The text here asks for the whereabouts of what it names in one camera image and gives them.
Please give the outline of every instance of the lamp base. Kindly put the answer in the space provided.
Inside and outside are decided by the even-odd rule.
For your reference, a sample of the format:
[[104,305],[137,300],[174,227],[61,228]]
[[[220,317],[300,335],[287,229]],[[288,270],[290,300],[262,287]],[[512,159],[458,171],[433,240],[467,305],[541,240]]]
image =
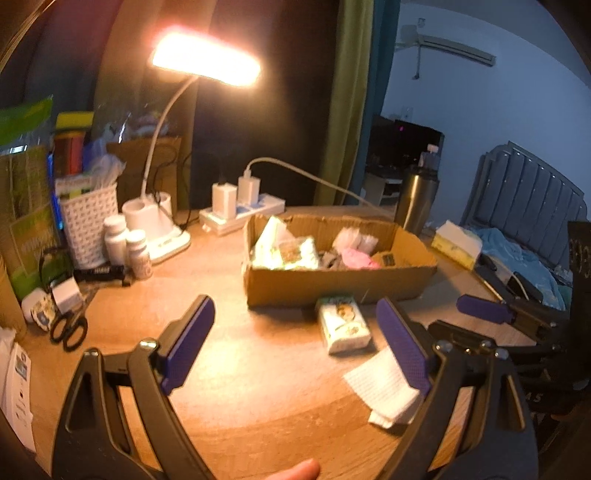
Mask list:
[[177,226],[168,234],[148,242],[150,260],[158,264],[164,260],[186,250],[191,245],[191,235],[183,232]]
[[125,202],[121,210],[125,215],[127,228],[146,232],[153,264],[163,262],[191,244],[191,235],[181,231],[170,219],[172,207],[170,195],[166,192],[160,192],[160,205],[149,195]]

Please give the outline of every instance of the lamp head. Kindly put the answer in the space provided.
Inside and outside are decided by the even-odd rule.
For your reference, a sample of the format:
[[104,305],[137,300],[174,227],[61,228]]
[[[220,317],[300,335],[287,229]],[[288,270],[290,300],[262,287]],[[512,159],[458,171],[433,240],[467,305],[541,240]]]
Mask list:
[[180,30],[162,37],[152,64],[239,87],[253,84],[261,72],[258,61],[249,54],[209,35]]

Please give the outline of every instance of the white bottle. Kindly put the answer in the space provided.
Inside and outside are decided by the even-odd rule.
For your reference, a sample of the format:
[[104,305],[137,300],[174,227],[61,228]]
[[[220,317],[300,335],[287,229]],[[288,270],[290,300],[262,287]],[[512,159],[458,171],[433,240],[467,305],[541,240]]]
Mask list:
[[111,265],[125,265],[127,257],[127,224],[124,215],[111,215],[103,221],[105,245]]
[[146,280],[152,276],[152,260],[146,242],[146,232],[132,230],[127,234],[127,257],[135,278]]

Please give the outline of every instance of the wooden desk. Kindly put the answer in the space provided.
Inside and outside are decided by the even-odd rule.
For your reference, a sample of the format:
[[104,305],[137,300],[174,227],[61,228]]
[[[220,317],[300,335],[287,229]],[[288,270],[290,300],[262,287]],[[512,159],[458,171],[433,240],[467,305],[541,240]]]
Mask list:
[[[351,207],[304,211],[371,212]],[[216,323],[184,388],[172,394],[171,402],[216,477],[260,479],[315,457],[323,479],[372,479],[399,437],[367,423],[369,409],[342,376],[376,349],[334,358],[326,353],[313,312],[250,312],[242,288],[242,232],[218,238],[195,225],[191,235],[189,250],[156,266],[153,278],[98,292],[87,311],[90,328],[84,348],[96,346],[105,354],[130,350],[142,338],[157,337],[198,294],[208,294],[216,303]],[[471,273],[440,257],[427,291],[403,306],[425,325],[441,318],[500,343],[527,343],[508,326],[458,313],[455,301],[462,293],[489,297]],[[363,306],[362,311],[380,350],[385,340],[375,321],[375,306]],[[23,346],[33,360],[37,460],[49,470],[61,406],[82,349],[66,354],[41,334],[28,335]],[[124,389],[123,398],[142,459],[157,466],[131,392]],[[465,396],[458,402],[438,465],[449,457],[466,402]]]

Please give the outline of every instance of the green package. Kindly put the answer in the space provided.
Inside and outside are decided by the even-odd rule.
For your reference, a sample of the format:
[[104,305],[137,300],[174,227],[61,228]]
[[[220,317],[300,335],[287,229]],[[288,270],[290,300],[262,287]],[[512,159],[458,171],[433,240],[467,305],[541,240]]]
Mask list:
[[[0,252],[19,300],[41,285],[43,249],[58,245],[47,171],[51,99],[0,111]],[[43,277],[64,270],[49,261]]]

